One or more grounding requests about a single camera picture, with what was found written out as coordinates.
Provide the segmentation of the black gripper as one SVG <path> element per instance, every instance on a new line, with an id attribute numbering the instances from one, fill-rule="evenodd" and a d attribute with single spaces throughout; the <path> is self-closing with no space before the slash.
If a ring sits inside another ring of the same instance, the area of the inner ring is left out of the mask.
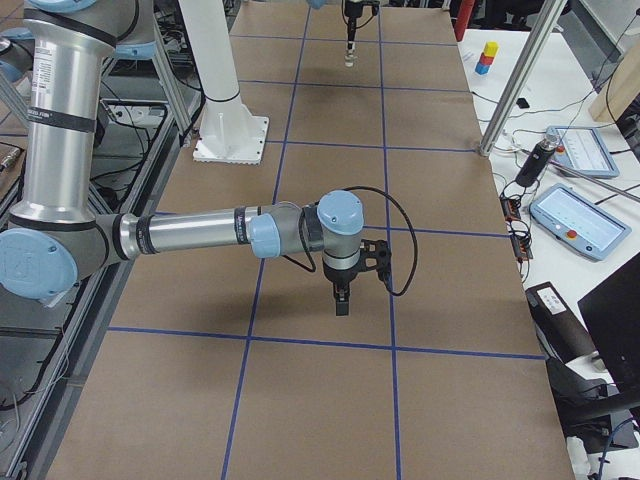
<path id="1" fill-rule="evenodd" d="M 323 273 L 327 280 L 332 282 L 333 298 L 335 301 L 335 315 L 348 316 L 350 312 L 350 282 L 352 282 L 360 270 L 358 265 L 347 269 L 335 269 L 323 263 Z"/>
<path id="2" fill-rule="evenodd" d="M 363 1 L 353 1 L 353 0 L 345 0 L 344 1 L 344 15 L 347 17 L 346 26 L 347 26 L 347 45 L 353 46 L 355 44 L 355 37 L 357 31 L 357 21 L 358 18 L 361 18 L 364 10 L 364 2 Z"/>

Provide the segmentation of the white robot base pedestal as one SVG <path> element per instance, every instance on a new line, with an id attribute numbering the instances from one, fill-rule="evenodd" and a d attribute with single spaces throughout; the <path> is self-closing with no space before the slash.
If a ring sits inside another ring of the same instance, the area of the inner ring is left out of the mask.
<path id="1" fill-rule="evenodd" d="M 223 3 L 183 0 L 179 6 L 205 97 L 194 159 L 260 163 L 269 119 L 253 115 L 242 100 Z"/>

